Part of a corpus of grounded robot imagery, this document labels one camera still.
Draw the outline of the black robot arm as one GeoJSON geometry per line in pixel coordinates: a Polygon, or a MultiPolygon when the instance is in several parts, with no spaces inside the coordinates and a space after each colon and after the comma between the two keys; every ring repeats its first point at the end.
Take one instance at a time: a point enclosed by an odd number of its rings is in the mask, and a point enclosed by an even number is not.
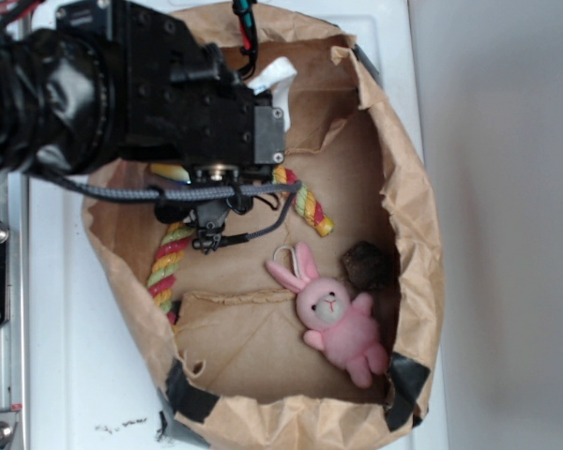
{"type": "Polygon", "coordinates": [[[0,24],[0,171],[91,173],[121,158],[267,177],[282,111],[179,19],[78,1],[16,40],[0,24]]]}

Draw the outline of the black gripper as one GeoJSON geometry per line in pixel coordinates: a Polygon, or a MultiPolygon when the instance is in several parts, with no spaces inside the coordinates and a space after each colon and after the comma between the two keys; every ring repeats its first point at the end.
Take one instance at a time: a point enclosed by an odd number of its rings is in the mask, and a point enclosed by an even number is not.
{"type": "Polygon", "coordinates": [[[282,110],[269,91],[244,82],[258,58],[249,1],[233,11],[247,64],[227,66],[214,43],[196,40],[181,20],[130,1],[62,6],[56,28],[81,47],[95,105],[83,112],[83,167],[114,159],[174,163],[190,177],[265,180],[284,159],[282,110]]]}

